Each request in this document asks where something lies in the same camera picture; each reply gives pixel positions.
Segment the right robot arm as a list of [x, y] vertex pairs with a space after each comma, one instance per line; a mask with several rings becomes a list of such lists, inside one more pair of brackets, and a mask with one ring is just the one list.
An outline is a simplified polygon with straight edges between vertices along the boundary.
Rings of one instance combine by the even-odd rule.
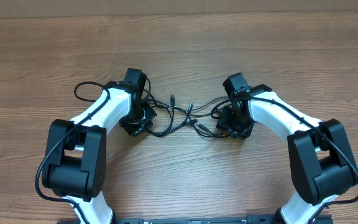
[[332, 223], [322, 211], [358, 201], [358, 168], [344, 126], [321, 121], [290, 106], [267, 85], [250, 86], [241, 73], [225, 79], [228, 100], [211, 112], [216, 127], [246, 139], [254, 124], [272, 130], [288, 145], [290, 200], [274, 214], [248, 215], [246, 223]]

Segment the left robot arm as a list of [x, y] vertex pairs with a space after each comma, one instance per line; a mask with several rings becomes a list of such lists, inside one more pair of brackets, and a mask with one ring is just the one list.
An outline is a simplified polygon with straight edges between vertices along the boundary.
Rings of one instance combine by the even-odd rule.
[[101, 96], [87, 110], [50, 125], [45, 157], [35, 175], [40, 197], [69, 203], [77, 223], [117, 222], [102, 193], [107, 136], [115, 125], [130, 136], [151, 127], [157, 114], [142, 96], [149, 82], [142, 70], [129, 68], [122, 81], [102, 85]]

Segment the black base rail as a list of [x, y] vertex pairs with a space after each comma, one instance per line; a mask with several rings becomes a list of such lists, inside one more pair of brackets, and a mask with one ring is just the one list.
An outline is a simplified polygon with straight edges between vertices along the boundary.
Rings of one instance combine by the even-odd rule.
[[113, 219], [117, 224], [271, 224], [273, 215], [248, 215], [241, 218], [172, 218], [172, 219], [151, 219], [121, 218]]

